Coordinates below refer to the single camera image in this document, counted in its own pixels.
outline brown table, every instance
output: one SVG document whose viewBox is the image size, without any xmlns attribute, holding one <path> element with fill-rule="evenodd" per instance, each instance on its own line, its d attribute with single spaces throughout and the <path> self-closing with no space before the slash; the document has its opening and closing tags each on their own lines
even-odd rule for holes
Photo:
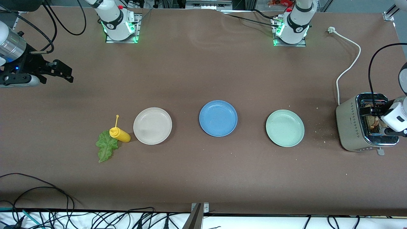
<svg viewBox="0 0 407 229">
<path fill-rule="evenodd" d="M 64 24 L 82 28 L 78 8 L 56 7 Z M 106 44 L 93 9 L 81 36 L 60 26 L 55 52 L 73 69 L 74 83 L 48 77 L 35 88 L 0 90 L 0 174 L 22 172 L 52 182 L 73 195 L 82 209 L 188 211 L 209 202 L 215 213 L 407 214 L 407 140 L 385 156 L 355 154 L 339 143 L 335 80 L 357 48 L 357 64 L 340 81 L 345 101 L 368 90 L 373 53 L 398 38 L 380 14 L 317 13 L 306 48 L 273 46 L 267 26 L 213 10 L 157 10 L 143 20 L 139 44 Z M 238 15 L 267 22 L 254 13 Z M 25 15 L 48 36 L 53 26 L 44 9 Z M 23 22 L 27 42 L 45 39 Z M 372 68 L 377 92 L 402 94 L 397 74 L 405 63 L 401 47 L 382 51 Z M 199 126 L 203 105 L 230 102 L 239 123 L 215 138 Z M 145 145 L 132 133 L 143 109 L 160 107 L 173 120 L 169 138 Z M 267 137 L 270 113 L 289 109 L 305 125 L 303 141 L 282 148 Z M 107 162 L 98 163 L 98 135 L 114 125 L 130 132 Z M 13 200 L 41 185 L 22 177 L 0 180 L 0 196 Z M 18 207 L 64 208 L 54 191 L 27 195 Z"/>
</svg>

